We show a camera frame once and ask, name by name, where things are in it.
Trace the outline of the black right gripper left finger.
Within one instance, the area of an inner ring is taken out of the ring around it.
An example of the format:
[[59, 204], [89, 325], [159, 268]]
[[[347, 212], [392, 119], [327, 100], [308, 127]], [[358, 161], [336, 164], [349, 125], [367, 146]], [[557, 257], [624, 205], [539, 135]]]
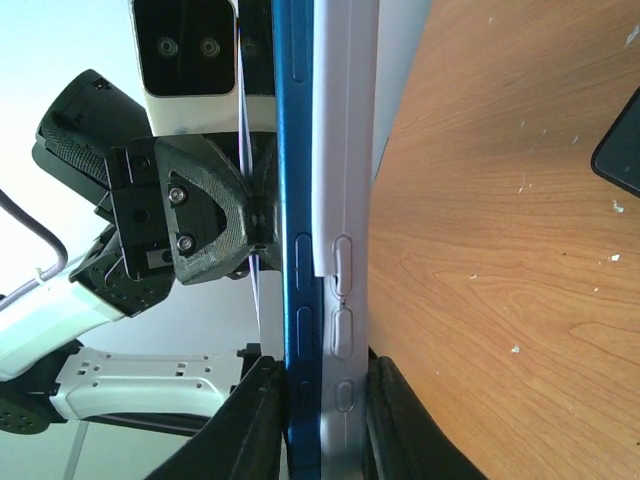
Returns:
[[153, 470], [152, 480], [277, 479], [285, 367], [261, 357], [206, 425]]

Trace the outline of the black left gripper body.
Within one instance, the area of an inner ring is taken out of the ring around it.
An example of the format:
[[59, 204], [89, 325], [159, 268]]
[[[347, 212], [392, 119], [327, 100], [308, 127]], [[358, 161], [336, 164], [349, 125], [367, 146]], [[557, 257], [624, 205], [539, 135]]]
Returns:
[[110, 215], [133, 280], [174, 275], [155, 144], [154, 137], [136, 138], [103, 160]]

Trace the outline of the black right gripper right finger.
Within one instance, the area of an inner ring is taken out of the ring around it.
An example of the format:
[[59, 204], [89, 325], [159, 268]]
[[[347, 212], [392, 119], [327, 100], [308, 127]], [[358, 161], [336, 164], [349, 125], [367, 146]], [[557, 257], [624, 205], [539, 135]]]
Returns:
[[394, 361], [371, 355], [366, 479], [484, 479], [437, 425]]

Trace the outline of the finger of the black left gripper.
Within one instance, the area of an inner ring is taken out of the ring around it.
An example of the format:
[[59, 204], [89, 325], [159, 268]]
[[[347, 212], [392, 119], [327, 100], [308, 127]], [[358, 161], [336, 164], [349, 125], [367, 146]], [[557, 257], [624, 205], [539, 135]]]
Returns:
[[248, 274], [248, 257], [280, 269], [278, 144], [251, 136], [253, 173], [239, 168], [236, 134], [158, 137], [154, 154], [178, 281]]

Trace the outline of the blue phone black screen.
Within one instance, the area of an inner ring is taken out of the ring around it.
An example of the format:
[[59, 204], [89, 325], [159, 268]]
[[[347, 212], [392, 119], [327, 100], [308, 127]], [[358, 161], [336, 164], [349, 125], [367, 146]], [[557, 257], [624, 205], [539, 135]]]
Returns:
[[313, 4], [273, 4], [289, 475], [321, 476], [322, 287], [311, 235]]

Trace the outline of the lavender phone case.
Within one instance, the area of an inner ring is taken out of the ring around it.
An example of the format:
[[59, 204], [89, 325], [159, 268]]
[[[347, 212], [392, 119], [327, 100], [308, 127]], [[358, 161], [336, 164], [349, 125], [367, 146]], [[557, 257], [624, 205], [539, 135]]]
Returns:
[[324, 289], [324, 479], [364, 476], [378, 24], [376, 1], [314, 4], [311, 223], [314, 273]]

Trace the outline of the purple phone black screen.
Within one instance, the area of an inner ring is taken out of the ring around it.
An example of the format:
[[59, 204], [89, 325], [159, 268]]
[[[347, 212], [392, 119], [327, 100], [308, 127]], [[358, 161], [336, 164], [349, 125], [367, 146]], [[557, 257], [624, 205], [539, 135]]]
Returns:
[[640, 196], [639, 97], [636, 89], [591, 156], [596, 175], [635, 197]]

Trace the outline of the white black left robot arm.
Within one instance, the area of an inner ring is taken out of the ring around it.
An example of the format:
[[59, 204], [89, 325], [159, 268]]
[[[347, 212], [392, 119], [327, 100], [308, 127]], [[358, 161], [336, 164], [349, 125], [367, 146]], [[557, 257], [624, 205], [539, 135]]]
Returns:
[[57, 96], [39, 165], [107, 223], [78, 263], [1, 300], [1, 427], [88, 420], [184, 435], [156, 479], [273, 479], [284, 366], [250, 344], [214, 355], [100, 351], [80, 336], [163, 302], [175, 284], [282, 267], [276, 99], [269, 87], [131, 99], [94, 70]]

